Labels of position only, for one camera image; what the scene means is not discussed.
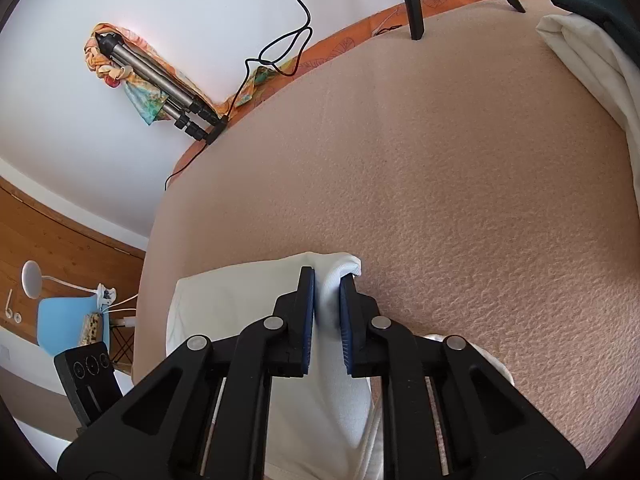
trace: black device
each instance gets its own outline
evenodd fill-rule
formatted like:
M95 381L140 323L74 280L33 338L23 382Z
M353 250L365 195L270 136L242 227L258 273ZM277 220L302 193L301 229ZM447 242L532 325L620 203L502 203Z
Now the black device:
M65 350L53 358L71 407L84 428L122 398L107 346L102 342Z
M60 476L262 480L271 378L308 371L313 300L314 272L303 267L298 290L278 298L272 316L236 337L192 336L65 450ZM380 316L351 274L339 304L347 373L382 378L385 480L584 473L578 451L464 338L415 336Z

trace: white wall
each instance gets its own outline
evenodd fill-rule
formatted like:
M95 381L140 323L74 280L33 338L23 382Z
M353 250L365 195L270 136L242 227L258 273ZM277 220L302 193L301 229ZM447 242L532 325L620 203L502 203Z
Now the white wall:
M402 0L305 0L312 43ZM304 21L293 0L21 0L0 34L0 174L53 209L144 248L165 178L191 139L146 126L82 47L107 21L134 30L223 100L243 60Z
M56 436L40 431L36 428L32 428L28 424L15 419L20 430L27 437L27 440L33 446L38 454L43 457L45 462L51 466L52 469L57 470L58 460L62 452L66 449L66 446L71 444L68 440L63 440Z
M41 388L65 395L53 364L53 357L42 348L0 327L0 366ZM123 394L132 389L131 377L116 370L116 380ZM31 445L55 469L69 442L45 433L20 420L18 426Z
M65 395L53 364L53 357L39 346L2 327L0 327L0 366L25 381ZM131 377L117 370L115 375L123 394L132 389Z

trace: dark green cushion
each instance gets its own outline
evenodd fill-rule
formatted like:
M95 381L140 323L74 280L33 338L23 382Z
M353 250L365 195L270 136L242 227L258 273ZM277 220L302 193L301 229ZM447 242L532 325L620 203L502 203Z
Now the dark green cushion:
M580 14L603 28L640 66L640 30L621 0L551 0L561 9Z

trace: white cable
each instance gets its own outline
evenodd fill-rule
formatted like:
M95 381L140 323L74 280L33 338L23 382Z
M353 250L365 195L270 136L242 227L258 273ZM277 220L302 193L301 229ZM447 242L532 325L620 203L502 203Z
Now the white cable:
M111 310L111 309L112 309L114 306L118 306L118 305L121 305L121 304L123 304L123 303L127 303L127 301L135 300L137 297L138 297L138 295L136 294L135 296L131 296L130 298L127 298L126 300L122 300L122 301L121 301L121 302L119 302L119 303L114 303L114 304L112 304L112 305L108 306L107 308L105 308L105 309L102 311L102 313L104 314L105 312L120 312L120 311L122 311L122 310L135 310L135 308L121 308L121 309L118 309L118 310Z
M105 310L103 314L110 314L111 312L122 312L123 310L135 310L135 308L117 308L116 310Z
M70 286L71 288L77 288L78 290L84 290L85 292L92 292L94 294L96 293L96 290L94 288L84 288L84 286L79 286L79 285L74 285L73 283L63 282L62 280L54 278L53 276L43 276L42 279L43 280L51 280L52 282L61 283L62 285Z
M136 294L135 296L131 296L130 298L127 298L126 300L122 300L119 303L114 303L112 305L109 305L109 308L111 308L112 306L118 306L118 305L121 305L123 303L127 303L127 301L135 300L137 297L138 297L138 295Z

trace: white lamp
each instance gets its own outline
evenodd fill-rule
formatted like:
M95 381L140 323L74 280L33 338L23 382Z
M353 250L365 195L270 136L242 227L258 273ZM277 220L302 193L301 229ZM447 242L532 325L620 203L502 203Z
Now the white lamp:
M33 260L29 260L22 267L22 288L24 293L32 300L37 300L42 292L42 280L51 280L52 282L61 283L62 285L70 286L71 288L77 288L96 294L98 297L98 306L109 306L116 299L116 290L114 288L105 288L101 283L98 284L96 289L84 288L84 286L74 285L73 283L63 282L53 276L43 276L40 266Z

